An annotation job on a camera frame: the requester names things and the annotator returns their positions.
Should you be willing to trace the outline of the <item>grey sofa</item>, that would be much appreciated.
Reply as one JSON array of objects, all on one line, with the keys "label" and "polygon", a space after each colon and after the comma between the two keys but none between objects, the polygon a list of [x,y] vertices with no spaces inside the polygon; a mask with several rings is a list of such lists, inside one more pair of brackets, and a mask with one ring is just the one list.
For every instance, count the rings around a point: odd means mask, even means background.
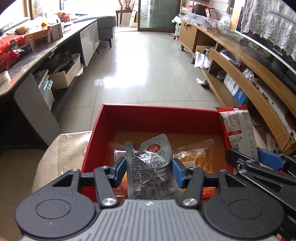
[{"label": "grey sofa", "polygon": [[107,41],[110,48],[112,48],[111,40],[113,39],[116,24],[115,16],[100,16],[97,19],[99,40]]}]

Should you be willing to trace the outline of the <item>wooden TV cabinet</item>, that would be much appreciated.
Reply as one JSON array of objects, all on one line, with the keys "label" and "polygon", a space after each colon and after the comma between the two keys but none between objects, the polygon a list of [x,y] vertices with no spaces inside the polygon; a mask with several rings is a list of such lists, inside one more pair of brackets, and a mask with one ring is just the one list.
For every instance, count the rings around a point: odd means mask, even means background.
[{"label": "wooden TV cabinet", "polygon": [[295,153],[295,94],[287,86],[247,53],[245,46],[215,30],[181,21],[179,42],[193,56],[209,51],[211,63],[202,73],[222,106],[234,107],[239,102],[217,77],[224,70],[246,94],[243,104],[261,127],[260,134],[270,133],[284,154]]}]

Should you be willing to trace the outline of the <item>dark marble coffee table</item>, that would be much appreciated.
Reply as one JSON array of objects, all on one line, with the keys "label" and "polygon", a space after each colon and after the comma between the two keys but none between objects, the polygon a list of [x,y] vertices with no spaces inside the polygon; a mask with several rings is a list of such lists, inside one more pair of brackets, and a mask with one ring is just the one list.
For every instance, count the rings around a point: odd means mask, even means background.
[{"label": "dark marble coffee table", "polygon": [[10,80],[1,84],[1,148],[46,149],[59,133],[59,120],[70,87],[54,89],[51,108],[46,104],[34,74],[55,54],[68,52],[93,56],[99,44],[97,20],[74,23],[63,37],[41,44],[8,69]]}]

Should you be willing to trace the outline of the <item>red white snack packet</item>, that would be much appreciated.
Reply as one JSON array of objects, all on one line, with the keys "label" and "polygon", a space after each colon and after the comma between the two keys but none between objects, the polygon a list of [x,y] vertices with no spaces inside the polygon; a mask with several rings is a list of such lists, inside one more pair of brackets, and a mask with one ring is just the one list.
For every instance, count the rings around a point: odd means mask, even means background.
[{"label": "red white snack packet", "polygon": [[247,105],[234,108],[216,107],[216,110],[222,118],[231,148],[258,161],[257,146]]}]

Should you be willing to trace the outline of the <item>red cardboard box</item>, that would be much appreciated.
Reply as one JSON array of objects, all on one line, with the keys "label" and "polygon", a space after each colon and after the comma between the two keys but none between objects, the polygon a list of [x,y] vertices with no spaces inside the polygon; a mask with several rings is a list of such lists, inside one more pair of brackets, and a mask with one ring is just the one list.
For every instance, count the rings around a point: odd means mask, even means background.
[{"label": "red cardboard box", "polygon": [[230,143],[224,136],[220,114],[217,111],[114,104],[104,104],[98,113],[81,171],[88,173],[100,166],[111,166],[111,143],[124,145],[130,142],[137,150],[142,143],[163,133],[167,136],[173,151],[213,139],[214,145],[210,147],[213,171],[232,171],[225,160]]}]

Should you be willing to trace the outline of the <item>clear bag yellow crispy snack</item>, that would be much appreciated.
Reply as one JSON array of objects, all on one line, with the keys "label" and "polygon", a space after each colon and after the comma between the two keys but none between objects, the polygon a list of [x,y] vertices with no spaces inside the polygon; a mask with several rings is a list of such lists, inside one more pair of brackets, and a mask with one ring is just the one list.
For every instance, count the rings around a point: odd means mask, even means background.
[{"label": "clear bag yellow crispy snack", "polygon": [[215,142],[212,138],[181,146],[173,150],[173,157],[180,160],[186,168],[201,168],[206,173],[216,173]]}]

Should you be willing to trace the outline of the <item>white lace cloth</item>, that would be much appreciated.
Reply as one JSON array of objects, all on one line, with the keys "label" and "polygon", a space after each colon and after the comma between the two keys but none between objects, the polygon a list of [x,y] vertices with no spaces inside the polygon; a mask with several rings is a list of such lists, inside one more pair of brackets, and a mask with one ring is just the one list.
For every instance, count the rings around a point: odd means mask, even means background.
[{"label": "white lace cloth", "polygon": [[284,1],[246,1],[241,32],[260,35],[295,60],[295,11]]}]

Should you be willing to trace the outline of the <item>white blue box on shelf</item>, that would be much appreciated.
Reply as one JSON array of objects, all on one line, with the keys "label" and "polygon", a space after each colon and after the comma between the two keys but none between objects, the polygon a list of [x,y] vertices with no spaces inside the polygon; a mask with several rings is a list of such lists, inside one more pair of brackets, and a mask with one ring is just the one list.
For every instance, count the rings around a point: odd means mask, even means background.
[{"label": "white blue box on shelf", "polygon": [[247,95],[229,74],[226,75],[223,83],[239,105],[243,105],[246,102]]}]

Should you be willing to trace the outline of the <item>white grey printed snack packet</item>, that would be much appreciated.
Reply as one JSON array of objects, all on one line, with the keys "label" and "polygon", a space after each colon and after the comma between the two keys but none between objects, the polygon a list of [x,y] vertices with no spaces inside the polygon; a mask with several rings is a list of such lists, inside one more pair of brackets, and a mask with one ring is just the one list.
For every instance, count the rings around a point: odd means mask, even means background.
[{"label": "white grey printed snack packet", "polygon": [[144,142],[138,151],[125,143],[127,194],[129,199],[180,201],[184,191],[172,173],[173,154],[165,134]]}]

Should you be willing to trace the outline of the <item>cardboard box under table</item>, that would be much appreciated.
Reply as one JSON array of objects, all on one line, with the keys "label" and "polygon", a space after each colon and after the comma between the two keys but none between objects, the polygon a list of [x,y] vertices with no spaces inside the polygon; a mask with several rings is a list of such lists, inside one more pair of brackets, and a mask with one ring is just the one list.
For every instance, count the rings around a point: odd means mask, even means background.
[{"label": "cardboard box under table", "polygon": [[65,66],[65,70],[59,70],[56,73],[50,74],[50,79],[53,81],[53,87],[55,89],[68,88],[81,69],[80,53],[70,56],[69,67]]}]

